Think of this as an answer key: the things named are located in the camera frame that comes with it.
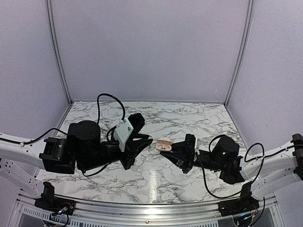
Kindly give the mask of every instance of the white wall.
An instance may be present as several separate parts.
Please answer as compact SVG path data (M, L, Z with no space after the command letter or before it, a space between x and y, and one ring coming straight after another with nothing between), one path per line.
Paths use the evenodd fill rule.
M303 1L256 1L228 109L246 146L267 150L303 134ZM287 227L302 226L303 183L276 192Z
M248 1L53 1L74 100L223 103Z
M0 2L0 131L35 138L57 125L67 107L41 0ZM34 168L21 165L30 174ZM0 226L7 226L19 188L0 177Z

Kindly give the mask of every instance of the marble surface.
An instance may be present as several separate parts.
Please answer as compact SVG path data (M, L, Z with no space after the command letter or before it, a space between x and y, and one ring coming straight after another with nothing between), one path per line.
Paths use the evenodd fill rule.
M102 173L84 177L79 170L74 175L48 173L40 170L38 179L55 186L56 194L94 201L120 203L188 203L210 201L203 183L202 170L193 167L186 175L155 149L156 140L168 137L173 142L183 141L185 134L200 138L200 149L207 149L212 138L220 134L231 136L240 144L240 155L245 154L243 142L223 105L197 103L124 102L126 116L140 112L145 118L142 133L154 142L137 157L131 169L125 171L120 162L109 165ZM101 137L121 118L122 109L116 102L101 103ZM68 113L61 130L67 132L72 122L96 121L95 102L76 102ZM241 189L241 184L228 185L219 173L206 170L210 190L226 196Z

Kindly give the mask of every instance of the marble tabletop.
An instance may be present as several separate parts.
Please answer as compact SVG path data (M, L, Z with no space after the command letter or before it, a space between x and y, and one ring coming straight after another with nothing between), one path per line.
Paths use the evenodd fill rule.
M124 105L127 117L138 112L143 115L145 126L141 132L154 138L129 170L125 171L120 162L115 162L92 177L84 177L78 169L74 175L40 170L37 179L51 182L56 194L94 201L172 204L215 200L205 189L201 169L193 167L188 174L182 173L159 154L155 144L161 137L168 137L173 142L183 141L185 134L191 133L201 140L200 149L207 150L212 138L226 134L240 144L239 155L244 156L245 147L225 107L165 102L124 102ZM101 138L105 140L107 131L121 118L122 109L116 102L101 102L100 108ZM76 102L60 129L67 132L70 123L96 121L97 118L96 102ZM206 170L206 178L208 187L218 196L230 195L241 189L241 184L224 183L219 179L219 172Z

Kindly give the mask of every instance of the robotic arm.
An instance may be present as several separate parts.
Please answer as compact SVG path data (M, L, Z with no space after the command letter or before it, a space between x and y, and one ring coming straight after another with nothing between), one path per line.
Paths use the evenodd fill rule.
M15 161L61 174L74 174L76 163L83 174L116 161L127 170L140 152L152 143L152 137L139 133L144 124L140 113L132 114L121 120L112 130L111 140L104 142L100 142L101 130L93 121L70 124L66 139L49 137L30 141L0 133L0 175L34 198L36 207L58 213L69 204L64 212L72 215L75 201L56 197L49 182L33 178Z
M303 136L300 134L293 135L293 139L285 145L265 152L264 156L250 155L245 158L238 156L239 145L232 138L226 135L218 138L220 140L210 152L200 150L199 139L187 134L183 142L171 145L171 152L163 150L160 154L185 174L196 166L220 171L220 179L228 184L255 177L242 186L238 199L219 202L218 210L222 216L259 208L258 201L269 193L303 180Z

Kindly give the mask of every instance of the metal corner post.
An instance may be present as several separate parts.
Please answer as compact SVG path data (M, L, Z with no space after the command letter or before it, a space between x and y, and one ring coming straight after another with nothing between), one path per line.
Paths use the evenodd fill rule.
M228 89L228 92L227 92L227 95L225 98L225 102L224 102L225 107L228 106L228 104L230 103L230 101L232 99L232 94L234 92L234 89L235 89L235 86L236 86L236 83L237 83L237 80L238 80L238 77L240 74L245 50L247 48L247 44L248 44L248 40L249 40L254 5L255 5L255 0L248 1L248 7L247 7L247 12L246 12L246 19L245 19L245 26L244 26L242 41L241 41L236 65L235 65L235 68L234 68L234 71L232 74L232 80L231 80L231 83L230 83L230 86L229 86L229 89Z
M64 73L64 69L63 69L63 64L62 64L62 60L61 60L61 57L60 57L60 52L59 52L59 47L58 47L58 42L57 42L57 36L56 36L56 30L55 30L55 27L54 27L52 1L51 0L45 0L45 6L46 6L48 26L49 26L49 29L50 29L51 41L52 41L52 45L53 45L53 52L54 52L54 57L55 57L55 60L56 60L56 65L57 65L57 68L58 68L60 81L61 81L61 84L62 84L62 88L63 88L63 91L64 91L66 101L67 101L68 105L71 105L73 103L73 101L71 99L71 94L70 94L70 91L68 89L67 80L66 80L66 76L65 76L65 73Z

